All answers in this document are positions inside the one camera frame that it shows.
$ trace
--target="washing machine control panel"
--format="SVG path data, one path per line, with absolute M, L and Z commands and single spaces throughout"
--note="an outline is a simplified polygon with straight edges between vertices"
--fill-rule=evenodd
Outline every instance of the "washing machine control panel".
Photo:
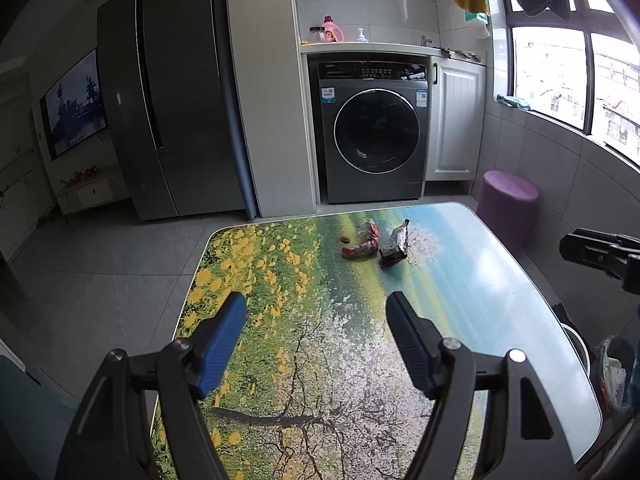
M 321 63 L 320 79 L 387 79 L 395 81 L 425 81 L 427 67 L 413 63 L 386 61 L 344 61 Z

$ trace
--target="washing machine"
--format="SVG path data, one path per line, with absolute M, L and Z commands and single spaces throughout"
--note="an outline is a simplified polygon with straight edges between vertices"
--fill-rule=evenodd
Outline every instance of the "washing machine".
M 318 65 L 329 203 L 422 195 L 428 66 L 373 61 Z

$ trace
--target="tile floor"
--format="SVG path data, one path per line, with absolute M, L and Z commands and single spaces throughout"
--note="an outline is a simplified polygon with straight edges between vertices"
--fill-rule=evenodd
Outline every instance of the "tile floor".
M 452 201 L 476 207 L 466 194 L 436 195 L 316 214 Z M 0 269 L 0 338 L 65 402 L 78 402 L 109 349 L 139 354 L 171 341 L 209 237 L 245 222 L 244 212 L 141 222 L 130 201 L 57 218 Z M 520 263 L 552 301 L 524 254 Z

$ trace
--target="round glass door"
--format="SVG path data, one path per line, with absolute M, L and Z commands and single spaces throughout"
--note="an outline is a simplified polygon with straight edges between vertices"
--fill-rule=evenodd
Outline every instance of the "round glass door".
M 335 119 L 335 143 L 349 164 L 367 173 L 402 166 L 418 144 L 418 117 L 404 97 L 384 89 L 351 97 Z

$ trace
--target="refrigerator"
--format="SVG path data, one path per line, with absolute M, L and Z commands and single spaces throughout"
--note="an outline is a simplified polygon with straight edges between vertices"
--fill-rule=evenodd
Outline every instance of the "refrigerator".
M 109 0 L 98 9 L 102 99 L 141 219 L 243 208 L 256 216 L 226 8 L 218 10 L 212 0 Z

